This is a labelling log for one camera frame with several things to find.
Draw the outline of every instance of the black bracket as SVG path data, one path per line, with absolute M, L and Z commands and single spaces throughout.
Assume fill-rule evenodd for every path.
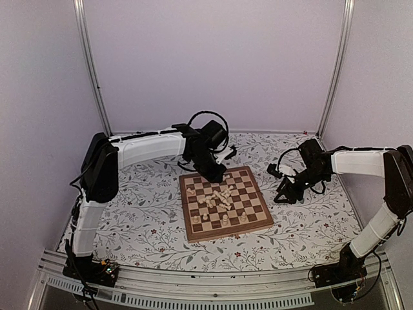
M 361 278 L 367 275 L 365 258 L 356 258 L 347 244 L 340 251 L 340 261 L 311 269 L 316 287 L 325 287 Z
M 69 278 L 80 280 L 81 274 L 84 281 L 108 287 L 115 287 L 119 268 L 116 263 L 112 263 L 110 270 L 107 270 L 101 262 L 93 262 L 92 255 L 86 257 L 73 257 L 73 263 L 67 259 L 63 268 L 63 275 Z

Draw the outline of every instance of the table surface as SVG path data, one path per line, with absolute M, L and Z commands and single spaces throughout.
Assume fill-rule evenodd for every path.
M 119 193 L 108 204 L 94 243 L 96 258 L 123 265 L 185 271 L 258 271 L 335 262 L 343 245 L 360 227 L 333 176 L 324 195 L 306 191 L 304 203 L 274 203 L 280 180 L 266 172 L 285 150 L 314 138 L 304 134 L 231 134 L 238 154 L 227 167 L 247 165 L 263 193 L 274 226 L 208 242 L 188 243 L 179 193 L 179 176 L 190 172 L 169 156 L 119 171 Z M 283 159 L 298 171 L 301 157 Z M 62 240 L 70 236 L 70 229 Z M 58 251 L 64 252 L 61 242 Z

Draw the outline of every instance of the aluminum frame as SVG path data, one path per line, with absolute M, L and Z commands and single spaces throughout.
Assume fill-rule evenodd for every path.
M 99 113 L 99 117 L 101 119 L 105 134 L 107 136 L 112 136 L 113 132 L 110 126 L 108 114 L 106 112 L 105 104 L 103 103 L 103 96 L 102 96 L 101 89 L 99 86 L 99 81 L 97 79 L 96 68 L 94 65 L 92 47 L 90 45 L 90 40 L 89 40 L 89 35 L 88 35 L 88 30 L 87 30 L 87 25 L 86 25 L 86 15 L 85 15 L 85 8 L 83 5 L 83 0 L 74 0 L 74 6 L 75 6 L 75 13 L 76 13 L 77 27 L 79 29 L 79 35 L 81 38 L 83 53 L 85 56 L 86 67 L 89 73 L 90 82 L 92 84 L 92 90 L 94 93 L 97 111 Z M 325 133 L 328 119 L 331 114 L 334 98 L 336 96 L 337 86 L 339 83 L 339 77 L 340 77 L 341 69 L 343 67 L 345 52 L 347 49 L 348 38 L 350 36 L 353 7 L 354 7 L 354 0 L 346 0 L 344 14 L 343 14 L 343 22 L 341 24 L 339 48 L 337 52 L 336 62 L 334 65 L 334 71 L 333 71 L 332 79 L 330 82 L 330 86 L 328 88 L 327 100 L 323 108 L 321 119 L 320 119 L 320 122 L 317 128 L 317 131 L 316 131 L 316 134 L 320 137 L 323 137 Z
M 323 137 L 327 128 L 328 119 L 331 115 L 331 110 L 334 103 L 334 98 L 337 93 L 337 86 L 340 79 L 341 69 L 343 68 L 344 58 L 346 54 L 346 49 L 348 45 L 348 39 L 350 37 L 351 22 L 353 17 L 354 0 L 346 0 L 343 23 L 341 25 L 341 34 L 339 41 L 339 48 L 337 52 L 336 64 L 334 65 L 334 71 L 332 79 L 330 82 L 330 87 L 328 88 L 327 100 L 321 115 L 321 120 L 318 125 L 317 135 Z
M 112 129 L 109 124 L 108 114 L 106 113 L 105 104 L 103 103 L 103 97 L 97 79 L 97 72 L 95 69 L 92 49 L 89 41 L 89 34 L 86 25 L 85 8 L 83 6 L 83 0 L 74 0 L 77 28 L 79 29 L 79 35 L 83 48 L 83 54 L 86 61 L 86 68 L 89 73 L 89 79 L 92 85 L 93 95 L 97 107 L 97 112 L 102 122 L 103 130 L 107 136 L 112 136 Z
M 395 310 L 404 309 L 387 256 L 384 251 L 378 254 L 383 264 L 381 281 L 385 288 L 388 307 Z M 65 254 L 44 251 L 38 266 L 39 281 L 32 295 L 34 302 L 31 302 L 29 310 L 39 310 L 45 285 L 51 284 L 72 293 L 81 291 L 80 281 L 62 275 L 65 262 Z M 376 257 L 373 255 L 367 257 L 365 265 L 368 271 L 367 278 L 376 277 L 378 273 Z M 121 266 L 114 288 L 93 286 L 99 289 L 97 300 L 140 309 L 151 309 L 151 307 L 143 307 L 142 304 L 135 306 L 135 301 L 144 300 L 148 305 L 158 302 L 190 303 L 191 309 L 196 305 L 200 308 L 203 306 L 205 309 L 207 305 L 215 305 L 216 309 L 220 309 L 221 305 L 225 308 L 228 304 L 268 305 L 269 302 L 301 298 L 316 291 L 351 283 L 317 289 L 307 278 L 309 270 L 310 267 L 301 267 L 275 271 L 202 273 Z M 62 284 L 58 286 L 51 283 L 56 281 L 62 281 Z

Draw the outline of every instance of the white arm segment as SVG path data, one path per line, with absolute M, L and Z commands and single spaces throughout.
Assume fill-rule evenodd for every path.
M 345 150 L 331 156 L 333 172 L 385 177 L 383 154 L 385 150 Z
M 341 151 L 331 156 L 332 169 L 337 174 L 351 173 L 385 177 L 383 154 L 385 150 Z M 355 237 L 350 248 L 356 257 L 370 253 L 398 224 L 397 215 L 383 202 L 378 213 L 369 221 L 362 232 Z
M 399 223 L 397 215 L 383 202 L 379 212 L 369 221 L 362 232 L 350 243 L 350 249 L 361 258 L 370 253 L 376 245 Z
M 151 158 L 181 155 L 185 149 L 185 138 L 182 137 L 181 133 L 177 132 L 130 139 L 112 143 L 112 145 L 119 148 L 117 162 L 118 169 L 122 169 L 133 163 Z M 73 239 L 73 253 L 76 256 L 89 256 L 92 254 L 93 241 L 106 206 L 107 203 L 87 202 L 86 195 L 83 193 L 83 201 L 80 205 L 79 218 Z
M 118 169 L 122 169 L 152 158 L 182 155 L 185 149 L 185 138 L 182 137 L 182 133 L 176 132 L 120 141 L 112 145 L 119 148 L 117 164 Z
M 93 251 L 93 241 L 102 217 L 103 210 L 108 205 L 96 201 L 86 201 L 86 194 L 83 192 L 83 199 L 80 205 L 79 218 L 73 237 L 73 253 L 76 256 L 89 256 Z

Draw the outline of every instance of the metal rail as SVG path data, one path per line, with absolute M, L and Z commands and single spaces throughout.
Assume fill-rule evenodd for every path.
M 330 87 L 328 88 L 327 100 L 317 130 L 317 135 L 321 138 L 324 136 L 328 119 L 330 117 L 332 106 L 334 103 L 334 98 L 336 97 L 337 86 L 339 83 L 341 69 L 343 68 L 348 38 L 350 37 L 353 7 L 354 0 L 346 0 L 344 6 L 343 23 L 341 24 L 341 35 L 339 41 L 339 48 L 337 52 L 336 64 L 334 65 L 334 71 L 330 82 Z
M 86 68 L 89 72 L 89 79 L 92 84 L 93 95 L 96 102 L 97 111 L 102 122 L 103 130 L 107 136 L 112 135 L 112 129 L 110 128 L 108 115 L 106 113 L 105 105 L 103 104 L 103 98 L 99 82 L 97 80 L 97 73 L 92 57 L 92 49 L 90 47 L 88 29 L 86 26 L 85 9 L 83 6 L 83 0 L 74 0 L 75 13 L 77 27 L 79 29 L 79 35 L 81 38 L 81 44 L 83 47 L 83 53 L 86 61 Z

